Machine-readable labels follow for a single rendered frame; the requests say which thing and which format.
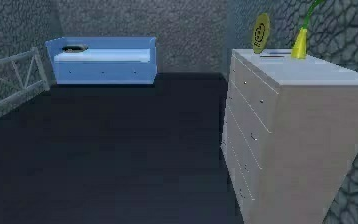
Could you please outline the dark flat rectangular slab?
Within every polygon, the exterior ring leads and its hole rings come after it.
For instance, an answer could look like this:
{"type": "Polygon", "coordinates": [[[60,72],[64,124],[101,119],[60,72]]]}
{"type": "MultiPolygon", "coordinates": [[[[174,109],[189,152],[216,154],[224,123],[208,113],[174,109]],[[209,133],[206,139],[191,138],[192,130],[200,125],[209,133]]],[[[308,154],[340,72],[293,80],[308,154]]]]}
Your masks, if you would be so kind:
{"type": "Polygon", "coordinates": [[[291,55],[291,51],[265,51],[259,56],[265,58],[282,58],[291,55]]]}

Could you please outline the dark flat object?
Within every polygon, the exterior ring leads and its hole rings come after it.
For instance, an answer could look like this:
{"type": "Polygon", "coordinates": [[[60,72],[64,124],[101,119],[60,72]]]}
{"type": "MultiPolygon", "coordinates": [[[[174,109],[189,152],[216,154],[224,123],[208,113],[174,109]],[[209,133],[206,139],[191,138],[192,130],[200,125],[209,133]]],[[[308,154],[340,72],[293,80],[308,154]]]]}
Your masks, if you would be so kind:
{"type": "Polygon", "coordinates": [[[62,48],[66,53],[79,53],[88,49],[87,45],[66,45],[62,48]]]}

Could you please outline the yellow round disc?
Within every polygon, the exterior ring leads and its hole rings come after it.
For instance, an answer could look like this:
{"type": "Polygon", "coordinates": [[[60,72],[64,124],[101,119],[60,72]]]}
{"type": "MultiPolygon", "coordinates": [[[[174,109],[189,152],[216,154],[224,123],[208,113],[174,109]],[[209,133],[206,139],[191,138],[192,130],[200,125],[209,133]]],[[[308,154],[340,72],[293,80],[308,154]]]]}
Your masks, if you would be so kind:
{"type": "Polygon", "coordinates": [[[266,47],[270,34],[270,18],[267,13],[260,14],[255,22],[252,34],[252,48],[255,54],[260,54],[266,47]]]}

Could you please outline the white chest of drawers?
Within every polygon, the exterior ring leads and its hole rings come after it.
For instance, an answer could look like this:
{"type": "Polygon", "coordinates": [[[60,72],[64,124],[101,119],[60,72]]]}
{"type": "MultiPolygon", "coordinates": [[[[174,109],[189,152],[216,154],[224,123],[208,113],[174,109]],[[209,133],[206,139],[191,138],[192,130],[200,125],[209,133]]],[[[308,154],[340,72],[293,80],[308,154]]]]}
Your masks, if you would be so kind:
{"type": "Polygon", "coordinates": [[[321,224],[358,153],[358,72],[260,54],[231,53],[221,140],[243,222],[321,224]]]}

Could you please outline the blue bed with drawers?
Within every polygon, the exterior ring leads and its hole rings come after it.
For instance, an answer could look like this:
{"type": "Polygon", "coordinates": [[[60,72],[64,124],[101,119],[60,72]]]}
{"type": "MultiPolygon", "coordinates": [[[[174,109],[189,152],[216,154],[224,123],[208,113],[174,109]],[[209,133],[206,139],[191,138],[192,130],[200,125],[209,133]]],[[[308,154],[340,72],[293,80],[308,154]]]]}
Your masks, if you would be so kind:
{"type": "Polygon", "coordinates": [[[56,82],[61,84],[153,84],[155,37],[60,37],[45,42],[56,82]],[[66,53],[66,45],[87,45],[66,53]]]}

